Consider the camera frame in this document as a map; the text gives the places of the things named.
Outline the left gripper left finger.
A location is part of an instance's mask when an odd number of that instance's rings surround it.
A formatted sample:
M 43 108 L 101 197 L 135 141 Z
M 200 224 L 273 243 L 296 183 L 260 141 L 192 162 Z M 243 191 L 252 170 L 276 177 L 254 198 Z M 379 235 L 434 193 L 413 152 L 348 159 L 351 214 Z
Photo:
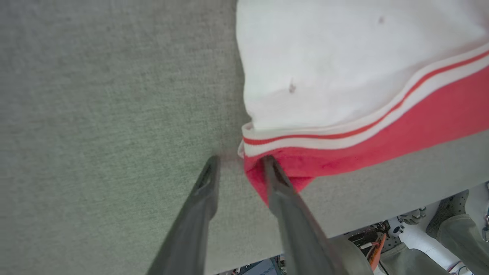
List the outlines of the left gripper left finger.
M 203 275 L 209 223 L 218 209 L 219 157 L 211 156 L 185 200 L 147 273 Z

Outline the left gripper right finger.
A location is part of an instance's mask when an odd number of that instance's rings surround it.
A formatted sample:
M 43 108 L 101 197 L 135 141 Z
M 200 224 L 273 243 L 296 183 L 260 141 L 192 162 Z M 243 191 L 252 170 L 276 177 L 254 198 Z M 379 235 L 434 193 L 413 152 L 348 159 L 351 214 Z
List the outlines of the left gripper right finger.
M 279 162 L 262 159 L 268 206 L 278 221 L 289 275 L 345 275 L 340 257 Z

